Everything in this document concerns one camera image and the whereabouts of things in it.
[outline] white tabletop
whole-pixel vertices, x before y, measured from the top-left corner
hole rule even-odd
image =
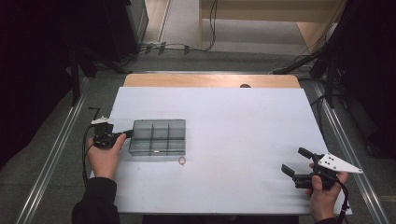
[[[299,147],[327,152],[302,89],[121,87],[110,117],[115,132],[136,119],[185,119],[187,129],[184,165],[133,158],[125,142],[115,177],[119,212],[309,214],[304,189],[281,172],[282,163],[311,172]]]

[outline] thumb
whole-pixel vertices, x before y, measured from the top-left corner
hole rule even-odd
[[[316,190],[322,190],[322,182],[318,175],[312,176],[312,187]]]
[[[117,150],[120,150],[120,149],[122,148],[122,145],[123,145],[124,142],[125,142],[125,139],[126,139],[126,134],[123,133],[122,135],[120,135],[120,136],[117,138],[117,141],[116,141],[116,143],[114,144],[113,148],[116,148]]]

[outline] clear plastic container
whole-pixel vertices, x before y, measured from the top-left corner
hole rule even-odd
[[[186,120],[135,120],[129,153],[132,156],[186,155]]]

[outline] black sleeve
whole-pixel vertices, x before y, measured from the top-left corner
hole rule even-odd
[[[335,224],[335,223],[336,223],[335,217],[331,217],[316,222],[315,224]]]
[[[89,179],[84,197],[73,209],[72,223],[120,223],[119,212],[114,205],[116,192],[117,184],[111,179]]]

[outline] hand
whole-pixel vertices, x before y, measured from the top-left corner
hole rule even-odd
[[[96,177],[114,178],[119,164],[119,153],[125,138],[125,133],[120,135],[111,149],[99,149],[92,146],[93,139],[88,139],[88,146],[92,146],[88,151],[88,160]]]
[[[338,173],[338,179],[341,183],[347,182],[348,173]],[[340,193],[341,186],[335,183],[330,190],[322,189],[322,181],[318,175],[312,176],[313,190],[307,189],[306,194],[311,195],[310,212],[315,222],[323,219],[334,217],[334,205]]]

